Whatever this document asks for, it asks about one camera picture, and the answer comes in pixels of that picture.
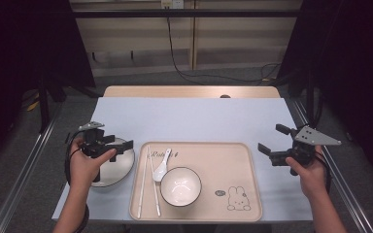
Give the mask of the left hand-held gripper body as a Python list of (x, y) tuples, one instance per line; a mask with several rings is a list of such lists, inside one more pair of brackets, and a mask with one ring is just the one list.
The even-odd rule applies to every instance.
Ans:
[(96, 121), (90, 121), (79, 127), (79, 131), (84, 133), (83, 153), (92, 159), (98, 158), (108, 150), (111, 150), (109, 144), (101, 143), (102, 138), (105, 136), (105, 131), (102, 127), (103, 124)]

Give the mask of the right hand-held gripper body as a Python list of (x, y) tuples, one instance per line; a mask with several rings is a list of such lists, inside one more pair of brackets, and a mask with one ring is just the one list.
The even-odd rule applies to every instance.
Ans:
[(285, 151), (271, 151), (269, 159), (273, 166), (287, 166), (286, 158), (292, 157), (300, 165), (309, 165), (315, 158), (315, 146), (340, 146), (340, 140), (305, 125), (300, 129), (291, 128), (292, 147)]

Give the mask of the white plate with dark rim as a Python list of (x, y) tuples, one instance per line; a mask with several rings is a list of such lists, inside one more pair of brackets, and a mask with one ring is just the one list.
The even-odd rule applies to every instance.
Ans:
[[(120, 143), (125, 140), (116, 138), (115, 142)], [(121, 181), (132, 169), (135, 162), (134, 149), (127, 150), (124, 154), (117, 156), (116, 162), (106, 161), (101, 165), (99, 173), (92, 186), (106, 187)]]

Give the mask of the white ceramic spoon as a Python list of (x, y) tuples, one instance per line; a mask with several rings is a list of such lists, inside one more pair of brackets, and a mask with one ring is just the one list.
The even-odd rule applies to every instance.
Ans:
[(171, 149), (166, 150), (161, 163), (159, 164), (159, 166), (153, 172), (153, 180), (155, 182), (161, 182), (164, 175), (167, 173), (167, 162), (168, 162), (168, 159), (169, 159), (169, 156), (170, 156), (171, 152), (172, 152)]

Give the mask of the beige plastic tray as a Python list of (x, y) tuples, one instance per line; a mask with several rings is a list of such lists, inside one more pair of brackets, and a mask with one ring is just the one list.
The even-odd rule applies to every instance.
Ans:
[[(156, 183), (161, 217), (157, 216), (150, 160), (146, 176), (143, 210), (137, 218), (146, 147), (151, 147), (153, 169), (161, 163), (167, 149), (172, 152), (167, 166), (187, 167), (201, 179), (198, 199), (186, 207), (164, 201)], [(148, 222), (256, 222), (262, 206), (254, 174), (253, 158), (241, 143), (149, 142), (142, 145), (135, 172), (129, 207), (132, 218)]]

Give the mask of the white bowl with dark rim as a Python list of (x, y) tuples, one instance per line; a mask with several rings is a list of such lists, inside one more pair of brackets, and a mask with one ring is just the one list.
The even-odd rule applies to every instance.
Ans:
[(195, 202), (202, 189), (200, 177), (187, 167), (168, 171), (161, 180), (160, 193), (164, 201), (174, 207), (186, 207)]

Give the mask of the person's right hand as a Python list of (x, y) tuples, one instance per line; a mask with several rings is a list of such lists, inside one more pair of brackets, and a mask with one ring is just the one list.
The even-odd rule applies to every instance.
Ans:
[(324, 165), (316, 158), (308, 166), (300, 165), (292, 157), (287, 157), (286, 163), (300, 176), (302, 192), (309, 200), (326, 194)]

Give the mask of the person's left hand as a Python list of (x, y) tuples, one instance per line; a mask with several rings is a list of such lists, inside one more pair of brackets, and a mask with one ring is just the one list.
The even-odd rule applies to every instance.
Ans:
[(82, 138), (75, 139), (72, 143), (70, 155), (70, 187), (74, 191), (88, 191), (92, 181), (97, 177), (102, 164), (110, 160), (116, 150), (111, 149), (99, 157), (91, 158), (81, 151)]

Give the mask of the white chopstick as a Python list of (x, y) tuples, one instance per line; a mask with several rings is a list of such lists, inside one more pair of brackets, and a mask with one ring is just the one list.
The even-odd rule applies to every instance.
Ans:
[(147, 146), (145, 161), (144, 161), (143, 177), (142, 177), (142, 183), (141, 183), (141, 189), (140, 189), (139, 204), (138, 204), (138, 213), (137, 213), (138, 219), (141, 218), (142, 210), (143, 210), (143, 201), (144, 201), (145, 184), (146, 184), (146, 176), (147, 176), (147, 171), (148, 171), (149, 157), (150, 157), (150, 146)]
[(159, 199), (158, 199), (158, 196), (157, 196), (156, 181), (153, 179), (153, 158), (152, 158), (152, 153), (151, 153), (151, 147), (150, 146), (147, 146), (147, 152), (148, 152), (148, 157), (149, 157), (150, 166), (151, 166), (152, 181), (153, 181), (153, 195), (154, 195), (154, 203), (155, 203), (156, 213), (157, 213), (158, 217), (161, 217)]

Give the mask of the black metal stand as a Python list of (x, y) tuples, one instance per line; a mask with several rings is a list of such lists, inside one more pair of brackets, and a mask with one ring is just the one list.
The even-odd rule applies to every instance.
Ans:
[(43, 133), (50, 123), (48, 93), (47, 93), (47, 89), (46, 89), (43, 77), (41, 77), (39, 80), (38, 90), (39, 90), (39, 103), (40, 103), (40, 113), (41, 113), (40, 132)]
[(306, 114), (310, 126), (314, 124), (314, 78), (311, 71), (308, 72), (308, 84), (306, 87)]

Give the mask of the pale blue table mat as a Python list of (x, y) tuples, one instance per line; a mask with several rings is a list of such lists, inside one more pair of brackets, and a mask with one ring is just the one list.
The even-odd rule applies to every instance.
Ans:
[(257, 149), (287, 150), (288, 136), (276, 131), (293, 119), (282, 98), (119, 98), (99, 99), (93, 120), (103, 123), (108, 135), (134, 143), (137, 158), (128, 176), (115, 185), (92, 188), (88, 205), (93, 220), (135, 222), (129, 214), (140, 150), (149, 142), (241, 143), (253, 158), (262, 206), (258, 221), (311, 219), (311, 209), (298, 178), (287, 167), (274, 167)]

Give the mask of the dark curtain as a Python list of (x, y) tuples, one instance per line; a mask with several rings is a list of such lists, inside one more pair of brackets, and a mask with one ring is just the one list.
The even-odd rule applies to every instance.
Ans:
[(0, 147), (25, 91), (64, 86), (95, 86), (70, 0), (0, 0)]
[(288, 94), (311, 85), (373, 165), (373, 0), (302, 0), (279, 76)]

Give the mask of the aluminium floor rail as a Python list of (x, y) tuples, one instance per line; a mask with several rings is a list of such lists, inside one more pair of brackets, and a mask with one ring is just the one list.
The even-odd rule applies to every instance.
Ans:
[(62, 107), (62, 103), (55, 106), (52, 119), (44, 128), (43, 132), (40, 133), (37, 137), (34, 147), (28, 154), (28, 157), (17, 177), (17, 180), (15, 181), (10, 190), (10, 193), (8, 194), (7, 198), (0, 208), (0, 233), (5, 233), (8, 228), (8, 225), (14, 215), (17, 205), (23, 195), (25, 187), (30, 180), (33, 170), (36, 167), (37, 161), (44, 151), (44, 148), (51, 136), (51, 132), (53, 131), (53, 128), (59, 118)]
[(358, 231), (360, 233), (373, 233), (373, 227), (367, 218), (364, 209), (357, 201), (355, 195), (341, 174), (341, 171), (336, 165), (335, 160), (327, 146), (322, 146), (322, 151), (324, 159), (329, 166), (329, 170), (332, 175), (332, 183), (337, 188), (338, 193), (344, 201), (344, 204), (346, 205)]

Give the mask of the wooden wall post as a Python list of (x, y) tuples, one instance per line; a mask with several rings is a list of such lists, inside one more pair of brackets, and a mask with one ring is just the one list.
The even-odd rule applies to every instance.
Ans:
[[(189, 0), (189, 6), (191, 10), (195, 10), (195, 0)], [(189, 38), (189, 69), (194, 70), (196, 65), (196, 51), (195, 51), (195, 17), (190, 18), (190, 38)]]

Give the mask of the white wall socket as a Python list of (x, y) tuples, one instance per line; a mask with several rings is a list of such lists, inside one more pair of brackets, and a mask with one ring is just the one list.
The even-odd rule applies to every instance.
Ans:
[(184, 6), (184, 0), (161, 0), (162, 9), (182, 9)]

